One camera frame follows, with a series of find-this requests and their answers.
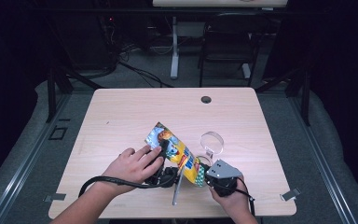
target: yellow package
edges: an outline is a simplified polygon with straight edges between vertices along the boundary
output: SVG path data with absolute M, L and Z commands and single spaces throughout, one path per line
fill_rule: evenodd
M 200 159 L 195 157 L 167 127 L 158 122 L 145 141 L 149 146 L 155 148 L 163 139 L 170 142 L 166 151 L 167 159 L 178 164 L 179 169 L 184 169 L 184 176 L 191 183 L 202 187 L 205 169 L 200 164 Z

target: chair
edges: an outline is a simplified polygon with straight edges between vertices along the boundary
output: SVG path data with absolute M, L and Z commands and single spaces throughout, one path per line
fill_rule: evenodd
M 199 68 L 200 87 L 204 62 L 251 64 L 251 86 L 259 44 L 269 28 L 269 19 L 261 14 L 221 13 L 205 23 Z

